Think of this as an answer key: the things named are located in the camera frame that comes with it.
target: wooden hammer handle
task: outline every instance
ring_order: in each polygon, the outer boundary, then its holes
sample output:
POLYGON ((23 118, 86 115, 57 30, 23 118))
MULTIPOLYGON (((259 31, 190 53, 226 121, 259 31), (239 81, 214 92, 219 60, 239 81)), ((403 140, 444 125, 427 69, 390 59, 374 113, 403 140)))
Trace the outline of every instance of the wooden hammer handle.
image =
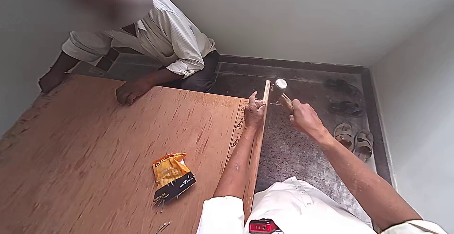
POLYGON ((279 97, 279 102, 281 102, 281 104, 283 104, 290 111, 290 114, 293 115, 293 103, 286 94, 282 93, 279 97))

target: hand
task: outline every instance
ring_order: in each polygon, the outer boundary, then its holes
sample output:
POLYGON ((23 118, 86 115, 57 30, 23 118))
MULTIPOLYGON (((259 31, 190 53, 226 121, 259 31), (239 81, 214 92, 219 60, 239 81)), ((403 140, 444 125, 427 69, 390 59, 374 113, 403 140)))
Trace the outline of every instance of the hand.
POLYGON ((263 124, 263 116, 265 115, 265 104, 263 100, 255 100, 257 91, 249 97, 249 105, 244 109, 245 127, 258 129, 263 124))
POLYGON ((148 92, 154 84, 141 78, 134 82, 126 82, 116 90, 117 101, 121 105, 132 105, 136 98, 148 92))
POLYGON ((298 99, 294 99, 292 103, 295 115, 290 115, 290 122, 297 130, 306 133, 319 144, 323 144, 326 139, 332 138, 320 118, 318 118, 314 108, 309 104, 300 103, 298 99))
POLYGON ((44 74, 38 81, 41 92, 47 94, 65 79, 66 73, 50 70, 47 74, 44 74))

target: white shirt sleeve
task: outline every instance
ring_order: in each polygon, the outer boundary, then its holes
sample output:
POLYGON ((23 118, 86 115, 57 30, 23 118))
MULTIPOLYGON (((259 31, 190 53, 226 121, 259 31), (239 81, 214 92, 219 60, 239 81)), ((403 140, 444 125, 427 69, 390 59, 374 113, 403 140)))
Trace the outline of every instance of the white shirt sleeve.
POLYGON ((196 36, 191 30, 191 24, 171 11, 161 10, 159 14, 160 24, 163 24, 162 29, 179 58, 167 69, 183 75, 182 79, 202 70, 205 64, 197 45, 196 36))
POLYGON ((242 234, 243 225, 243 200, 216 197, 203 202, 197 234, 242 234))
POLYGON ((109 52, 111 43, 112 38, 102 32, 71 32, 61 49, 73 58, 93 62, 109 52))
POLYGON ((447 234, 439 225, 423 220, 411 220, 382 232, 382 234, 447 234))

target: footwear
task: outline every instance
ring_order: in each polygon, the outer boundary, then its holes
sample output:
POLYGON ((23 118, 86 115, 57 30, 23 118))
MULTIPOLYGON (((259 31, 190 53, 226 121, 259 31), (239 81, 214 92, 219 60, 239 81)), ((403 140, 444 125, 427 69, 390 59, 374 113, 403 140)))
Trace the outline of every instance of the footwear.
POLYGON ((330 103, 328 110, 331 113, 347 115, 350 117, 360 117, 364 115, 364 110, 358 103, 352 103, 350 101, 342 101, 339 103, 330 103))
POLYGON ((355 86, 349 84, 346 80, 337 79, 337 80, 327 80, 326 85, 328 88, 332 88, 335 91, 344 93, 345 95, 355 97, 360 94, 360 90, 355 86))
POLYGON ((334 138, 349 151, 353 152, 353 129, 347 123, 339 124, 333 133, 334 138))
POLYGON ((374 136, 367 130, 360 130, 355 136, 355 149, 353 154, 360 160, 366 162, 372 156, 372 145, 374 144, 374 136))

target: dark granite floor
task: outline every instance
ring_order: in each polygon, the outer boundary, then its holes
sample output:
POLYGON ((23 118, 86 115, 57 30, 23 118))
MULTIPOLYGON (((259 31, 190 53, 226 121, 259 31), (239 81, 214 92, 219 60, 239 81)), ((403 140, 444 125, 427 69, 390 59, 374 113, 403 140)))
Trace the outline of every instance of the dark granite floor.
MULTIPOLYGON (((129 81, 161 66, 149 57, 127 50, 116 55, 118 57, 110 61, 103 60, 97 66, 82 62, 73 72, 129 81)), ((340 123, 349 123, 354 132, 369 129, 367 115, 351 118, 328 111, 330 102, 350 100, 358 102, 363 107, 367 105, 368 115, 376 112, 374 101, 369 100, 370 102, 367 103, 362 96, 351 98, 324 85, 327 79, 344 79, 363 91, 364 72, 356 67, 223 56, 218 65, 215 86, 210 93, 247 98, 252 92, 258 91, 257 98, 262 98, 265 81, 274 82, 277 78, 285 79, 289 86, 288 96, 309 103, 331 132, 340 123)), ((369 95, 370 91, 365 93, 365 97, 373 98, 373 95, 369 95)), ((381 131, 377 133, 379 133, 377 135, 380 142, 382 141, 381 131)), ((368 161, 368 165, 374 171, 376 162, 377 159, 373 157, 368 161)), ((386 162, 378 162, 377 166, 382 165, 386 165, 386 162)), ((262 191, 274 182, 283 181, 292 176, 314 185, 352 214, 370 224, 370 218, 350 194, 317 145, 305 134, 292 127, 288 121, 288 114, 281 105, 270 104, 256 191, 262 191)))

